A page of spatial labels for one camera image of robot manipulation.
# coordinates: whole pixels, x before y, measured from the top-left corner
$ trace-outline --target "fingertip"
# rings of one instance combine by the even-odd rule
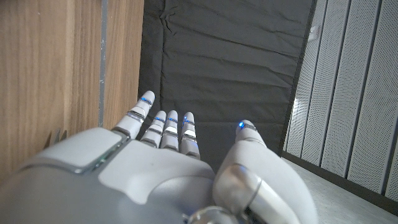
[[[141,100],[148,101],[149,103],[153,104],[155,101],[155,93],[153,91],[146,91],[141,97]]]

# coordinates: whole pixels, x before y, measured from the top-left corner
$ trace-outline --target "white robotic finger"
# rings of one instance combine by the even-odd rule
[[[254,127],[253,123],[248,120],[242,120],[238,127],[236,127],[235,133],[235,142],[241,140],[257,141],[267,147],[264,140],[262,140],[260,134],[257,132],[256,127]]]
[[[250,121],[236,128],[213,184],[216,205],[261,223],[315,224],[317,211],[300,176],[266,147]]]
[[[197,136],[195,133],[195,120],[191,112],[188,112],[184,115],[180,152],[187,156],[200,159]]]
[[[127,112],[113,129],[124,133],[131,139],[135,139],[154,100],[155,94],[152,91],[144,93],[136,105]]]
[[[166,120],[166,112],[159,111],[156,114],[156,117],[154,118],[152,124],[149,126],[149,128],[141,138],[141,142],[158,148],[160,140],[162,139],[165,120]]]
[[[167,115],[166,125],[160,144],[161,149],[171,149],[178,152],[178,132],[177,132],[178,114],[172,110]]]

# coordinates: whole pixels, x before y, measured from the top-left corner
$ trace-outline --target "gray floor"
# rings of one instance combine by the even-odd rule
[[[285,160],[310,189],[319,223],[398,223],[398,217]]]

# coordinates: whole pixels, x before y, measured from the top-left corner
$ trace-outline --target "black curtain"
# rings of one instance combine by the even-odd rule
[[[218,170],[239,121],[281,154],[315,0],[147,0],[139,95],[195,115],[201,159]]]

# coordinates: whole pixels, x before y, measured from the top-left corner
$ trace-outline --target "wooden cabinet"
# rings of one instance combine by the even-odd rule
[[[0,1],[0,183],[58,128],[112,128],[134,105],[143,10],[144,0]]]

